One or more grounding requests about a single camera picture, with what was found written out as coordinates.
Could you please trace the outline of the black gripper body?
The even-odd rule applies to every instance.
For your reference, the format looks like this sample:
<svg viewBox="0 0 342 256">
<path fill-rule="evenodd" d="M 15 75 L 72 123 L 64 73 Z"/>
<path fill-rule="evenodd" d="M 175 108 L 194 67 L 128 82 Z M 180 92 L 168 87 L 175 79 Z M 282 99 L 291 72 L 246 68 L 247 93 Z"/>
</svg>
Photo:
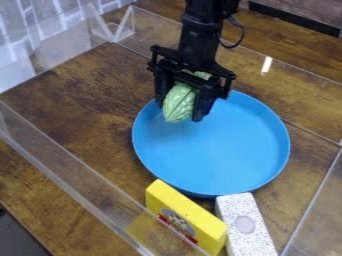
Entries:
<svg viewBox="0 0 342 256">
<path fill-rule="evenodd" d="M 158 68 L 172 73 L 174 83 L 180 81 L 199 90 L 200 86 L 227 85 L 231 89 L 231 82 L 235 80 L 235 73 L 220 66 L 215 59 L 202 61 L 202 55 L 194 56 L 180 50 L 151 46 L 151 60 L 147 69 L 154 73 Z"/>
</svg>

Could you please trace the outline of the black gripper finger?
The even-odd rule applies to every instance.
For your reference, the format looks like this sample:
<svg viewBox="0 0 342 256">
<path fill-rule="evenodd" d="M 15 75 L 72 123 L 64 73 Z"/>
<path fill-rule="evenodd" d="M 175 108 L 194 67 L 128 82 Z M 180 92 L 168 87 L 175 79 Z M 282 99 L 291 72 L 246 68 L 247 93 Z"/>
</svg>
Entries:
<svg viewBox="0 0 342 256">
<path fill-rule="evenodd" d="M 225 86 L 211 86 L 204 84 L 200 86 L 198 94 L 195 96 L 194 111 L 192 111 L 192 121 L 199 122 L 203 120 L 204 116 L 210 113 L 212 105 L 218 98 L 227 99 L 230 92 L 230 87 Z"/>
<path fill-rule="evenodd" d="M 163 107 L 163 101 L 168 91 L 174 86 L 172 73 L 158 68 L 155 71 L 155 101 L 159 107 Z"/>
</svg>

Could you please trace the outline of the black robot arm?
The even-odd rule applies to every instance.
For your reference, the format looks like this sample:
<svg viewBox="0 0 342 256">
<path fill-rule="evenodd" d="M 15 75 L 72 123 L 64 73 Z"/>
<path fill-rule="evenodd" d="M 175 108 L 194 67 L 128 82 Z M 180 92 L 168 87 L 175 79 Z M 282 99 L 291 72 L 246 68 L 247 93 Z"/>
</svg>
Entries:
<svg viewBox="0 0 342 256">
<path fill-rule="evenodd" d="M 239 2 L 186 0 L 178 48 L 151 46 L 155 102 L 167 122 L 199 122 L 215 101 L 229 97 L 237 75 L 215 57 L 219 46 L 233 49 L 245 38 L 245 27 L 233 17 Z"/>
</svg>

